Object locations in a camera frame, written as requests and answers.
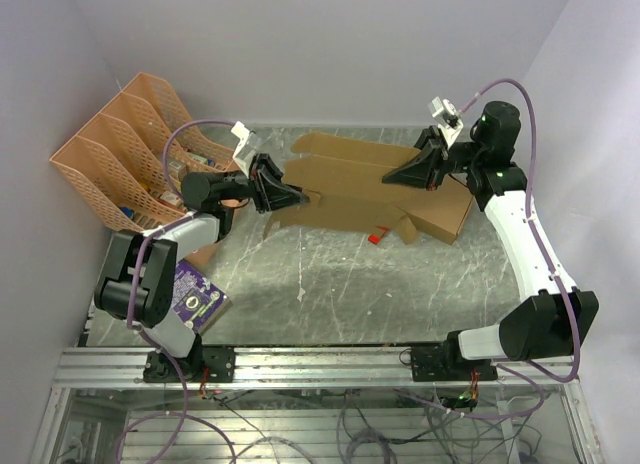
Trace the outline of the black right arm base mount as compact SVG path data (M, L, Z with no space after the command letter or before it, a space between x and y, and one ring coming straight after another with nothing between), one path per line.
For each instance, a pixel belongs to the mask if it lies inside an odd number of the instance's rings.
M444 345L411 347L410 368L413 381L419 383L470 381L473 371L481 382L498 378L490 360L466 360Z

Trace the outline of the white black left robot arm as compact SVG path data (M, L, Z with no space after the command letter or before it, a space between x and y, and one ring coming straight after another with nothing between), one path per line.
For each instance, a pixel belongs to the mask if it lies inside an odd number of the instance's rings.
M309 198L301 188L284 183L282 172L264 153L252 158L246 172L191 172L182 179L181 192L188 209L184 216L153 230L114 234L93 301L164 349L170 371L192 381L202 373L204 357L194 350L196 332L172 309L177 264L227 236L234 219L227 201L250 201L267 213L306 204Z

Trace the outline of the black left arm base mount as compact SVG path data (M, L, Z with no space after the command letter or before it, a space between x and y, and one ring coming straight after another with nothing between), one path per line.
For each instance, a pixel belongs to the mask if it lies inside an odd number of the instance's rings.
M236 353L232 347L203 345L188 357L175 358L183 378L170 359L161 352L147 355L143 382L149 384L180 383L184 380L206 383L231 383L234 378Z

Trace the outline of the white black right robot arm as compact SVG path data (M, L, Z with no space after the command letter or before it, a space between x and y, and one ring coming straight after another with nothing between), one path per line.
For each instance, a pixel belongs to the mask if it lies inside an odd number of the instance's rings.
M495 228L514 271L520 304L492 326L458 333L440 357L450 378L465 378L476 360L576 356L599 309L594 292L580 289L560 264L535 211L525 172L512 160L521 130L512 104L485 105L468 140L460 113L447 99L429 105L436 123L424 129L416 157L386 174L385 184L435 190L463 173L478 207Z

